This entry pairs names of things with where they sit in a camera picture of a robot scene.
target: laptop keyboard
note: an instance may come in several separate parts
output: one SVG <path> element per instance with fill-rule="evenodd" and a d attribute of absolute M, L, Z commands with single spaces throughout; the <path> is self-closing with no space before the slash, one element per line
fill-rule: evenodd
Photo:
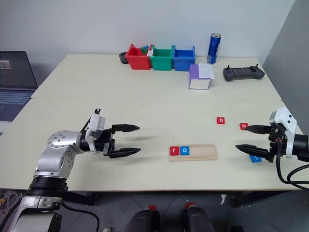
<path fill-rule="evenodd" d="M 0 104 L 24 105 L 32 93 L 0 92 Z"/>

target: red letter tile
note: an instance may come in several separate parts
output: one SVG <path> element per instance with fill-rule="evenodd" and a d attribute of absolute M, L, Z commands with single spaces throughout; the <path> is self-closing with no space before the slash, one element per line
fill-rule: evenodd
<path fill-rule="evenodd" d="M 179 147 L 178 146 L 171 146 L 169 148 L 169 154 L 171 156 L 178 156 L 179 155 Z"/>
<path fill-rule="evenodd" d="M 249 126 L 249 124 L 248 124 L 248 123 L 241 122 L 241 123 L 239 124 L 239 126 L 240 126 L 240 129 L 241 129 L 241 130 L 244 130 L 246 127 Z"/>
<path fill-rule="evenodd" d="M 224 124 L 224 123 L 225 123 L 224 117 L 217 117 L 217 124 Z"/>

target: blue bin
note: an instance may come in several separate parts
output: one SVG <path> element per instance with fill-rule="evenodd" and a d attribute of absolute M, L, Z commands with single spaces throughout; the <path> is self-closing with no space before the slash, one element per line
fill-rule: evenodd
<path fill-rule="evenodd" d="M 175 71 L 189 71 L 190 64 L 195 62 L 195 48 L 192 50 L 175 49 L 173 63 Z"/>

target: laptop screen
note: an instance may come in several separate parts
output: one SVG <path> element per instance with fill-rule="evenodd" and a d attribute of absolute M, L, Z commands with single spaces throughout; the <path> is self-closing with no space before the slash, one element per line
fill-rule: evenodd
<path fill-rule="evenodd" d="M 0 52 L 0 89 L 37 89 L 26 52 Z"/>

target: plastic bin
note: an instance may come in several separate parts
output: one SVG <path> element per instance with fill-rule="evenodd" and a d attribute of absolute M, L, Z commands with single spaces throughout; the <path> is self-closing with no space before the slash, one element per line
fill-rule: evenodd
<path fill-rule="evenodd" d="M 142 54 L 141 49 L 131 44 L 126 53 L 126 59 L 131 65 L 132 69 L 150 70 L 150 60 L 147 54 Z"/>
<path fill-rule="evenodd" d="M 175 46 L 171 49 L 154 49 L 154 53 L 150 56 L 151 64 L 154 70 L 171 71 Z"/>
<path fill-rule="evenodd" d="M 174 67 L 175 71 L 189 71 L 190 64 L 195 63 L 195 48 L 192 50 L 178 50 L 174 52 Z"/>

